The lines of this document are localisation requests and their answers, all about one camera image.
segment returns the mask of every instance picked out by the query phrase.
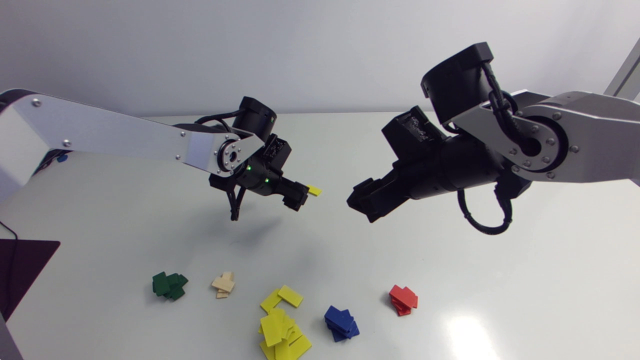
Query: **stack of blocks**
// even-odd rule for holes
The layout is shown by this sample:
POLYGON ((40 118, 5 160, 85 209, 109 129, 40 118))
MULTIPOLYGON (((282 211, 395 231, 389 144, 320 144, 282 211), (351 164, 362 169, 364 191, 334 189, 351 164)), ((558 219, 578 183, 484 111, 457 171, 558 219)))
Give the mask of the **stack of blocks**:
POLYGON ((324 322, 326 322, 326 326, 331 330, 335 342, 351 339, 353 336, 360 335, 358 325, 354 321, 353 316, 349 314, 348 309, 340 311, 330 306, 329 310, 324 314, 324 322))
POLYGON ((225 271, 222 276, 217 277, 211 283, 211 286, 218 289, 216 299, 224 299, 229 297, 231 290, 234 289, 236 283, 234 282, 234 273, 231 271, 225 271))
POLYGON ((418 296, 406 286, 402 289, 400 286, 394 285, 389 295, 398 316, 408 315, 411 313, 411 308, 418 308, 418 296))
POLYGON ((264 335, 260 348, 267 360, 296 360, 310 347, 311 342, 287 315, 284 309, 275 307, 281 300, 298 307, 303 297, 288 286, 274 290, 260 307, 267 316, 260 319, 259 333, 264 335))
POLYGON ((178 300, 184 295, 182 287, 188 282, 186 277, 178 274, 167 276, 164 272, 153 277, 151 287, 157 296, 178 300))

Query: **white tabletop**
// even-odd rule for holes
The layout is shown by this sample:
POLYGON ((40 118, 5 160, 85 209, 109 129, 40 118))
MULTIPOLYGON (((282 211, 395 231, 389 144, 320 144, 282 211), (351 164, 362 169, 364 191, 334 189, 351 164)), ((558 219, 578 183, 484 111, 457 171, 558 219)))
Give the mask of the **white tabletop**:
MULTIPOLYGON (((22 238, 61 241, 8 322, 22 355, 261 359, 259 303, 286 284, 305 296, 282 305, 313 343, 302 359, 640 358, 636 185, 534 183, 501 236, 471 228, 455 194, 369 224, 346 198, 390 170, 380 129, 394 115, 281 115, 285 175, 324 192, 299 213, 247 193, 238 222, 185 165, 81 153, 54 163, 0 204, 22 238), (156 297, 161 271, 184 274, 186 295, 156 297), (216 300, 222 271, 236 288, 216 300), (420 297, 411 315, 391 308, 394 284, 420 297), (360 335, 334 343, 329 305, 349 309, 360 335)), ((481 222, 502 219, 493 186, 467 200, 481 222)))

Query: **yellow wooden piece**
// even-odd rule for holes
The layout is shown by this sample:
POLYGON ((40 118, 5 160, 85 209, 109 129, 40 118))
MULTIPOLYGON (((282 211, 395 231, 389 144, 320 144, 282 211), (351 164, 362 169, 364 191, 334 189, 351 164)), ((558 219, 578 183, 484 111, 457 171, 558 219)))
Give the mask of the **yellow wooden piece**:
POLYGON ((273 290, 273 292, 260 303, 260 307, 262 310, 265 310, 267 314, 269 313, 269 310, 273 309, 282 300, 282 298, 278 296, 279 291, 280 289, 273 290))
POLYGON ((291 334, 287 338, 287 342, 291 345, 294 341, 298 340, 302 336, 302 330, 298 327, 298 324, 293 325, 291 334))
POLYGON ((289 346, 289 350, 291 351, 291 359, 297 359, 302 356, 307 350, 311 348, 311 341, 307 339, 306 336, 302 335, 299 339, 293 342, 289 346))
POLYGON ((262 349, 262 352, 264 353, 264 356, 267 357, 267 360, 276 360, 276 348, 275 347, 268 347, 267 343, 265 341, 263 341, 262 343, 260 343, 260 348, 262 349))
POLYGON ((276 360, 291 360, 291 351, 289 350, 289 344, 283 341, 276 344, 276 360))
POLYGON ((221 277, 217 277, 215 280, 213 280, 213 282, 211 283, 211 286, 213 286, 216 289, 222 289, 228 293, 231 292, 231 290, 234 289, 234 285, 235 283, 231 280, 227 280, 227 279, 223 279, 221 277))
POLYGON ((315 186, 311 186, 311 185, 307 185, 307 187, 309 187, 309 194, 313 195, 313 196, 320 196, 320 193, 322 193, 322 190, 316 188, 315 186))
POLYGON ((277 320, 278 318, 275 315, 267 315, 260 319, 264 341, 266 341, 268 347, 282 342, 282 323, 277 320))
POLYGON ((304 299, 302 295, 296 293, 292 288, 286 285, 282 286, 280 291, 278 291, 278 296, 282 297, 286 302, 290 303, 294 307, 300 306, 302 299, 304 299))
MULTIPOLYGON (((233 281, 234 273, 231 271, 225 271, 222 273, 222 278, 233 281)), ((218 294, 216 294, 216 299, 224 299, 225 297, 229 297, 229 293, 222 289, 218 289, 218 294)))

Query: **black cable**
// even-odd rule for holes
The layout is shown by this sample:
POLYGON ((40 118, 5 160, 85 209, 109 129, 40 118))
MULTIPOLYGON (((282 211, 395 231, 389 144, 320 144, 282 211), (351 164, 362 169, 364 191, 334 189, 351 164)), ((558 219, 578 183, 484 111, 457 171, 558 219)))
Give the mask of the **black cable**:
POLYGON ((498 204, 500 204, 500 207, 502 208, 502 212, 504 213, 504 220, 502 221, 502 225, 496 226, 496 227, 485 226, 477 222, 471 216, 471 212, 467 208, 465 191, 458 190, 458 204, 460 205, 460 210, 462 210, 462 213, 464 214, 465 218, 469 221, 471 226, 475 227, 475 229, 487 235, 498 235, 498 234, 504 233, 505 231, 507 231, 507 229, 509 229, 509 225, 511 225, 511 222, 513 221, 513 219, 511 218, 513 216, 511 199, 505 199, 499 196, 497 196, 497 199, 498 199, 498 204))
POLYGON ((9 306, 11 305, 11 279, 13 277, 13 263, 15 262, 15 253, 18 249, 18 234, 13 231, 10 227, 5 225, 2 221, 0 221, 0 225, 2 225, 5 229, 9 230, 13 237, 15 238, 15 245, 13 246, 13 250, 11 253, 11 258, 9 260, 9 270, 6 272, 6 304, 4 305, 4 309, 2 314, 6 314, 9 311, 9 306))

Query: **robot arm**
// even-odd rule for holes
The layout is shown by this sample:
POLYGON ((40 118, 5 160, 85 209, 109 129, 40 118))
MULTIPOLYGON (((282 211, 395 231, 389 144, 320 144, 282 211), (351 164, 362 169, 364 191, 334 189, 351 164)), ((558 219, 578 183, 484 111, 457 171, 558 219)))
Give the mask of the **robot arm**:
POLYGON ((445 136, 417 106, 394 118, 382 131, 398 160, 385 177, 356 185, 350 207, 374 222, 408 199, 458 192, 465 218, 499 234, 511 223, 511 199, 531 181, 640 184, 640 104, 587 92, 511 96, 499 89, 492 59, 486 43, 476 44, 423 77, 440 123, 456 135, 445 136), (485 227, 471 217, 464 189, 492 182, 505 218, 485 227))
POLYGON ((279 193, 286 206, 299 210, 308 188, 283 177, 291 148, 271 134, 276 114, 245 97, 231 115, 232 127, 168 126, 27 90, 7 91, 0 94, 0 202, 29 181, 47 152, 63 149, 178 161, 211 173, 211 186, 229 194, 232 220, 247 189, 279 193))

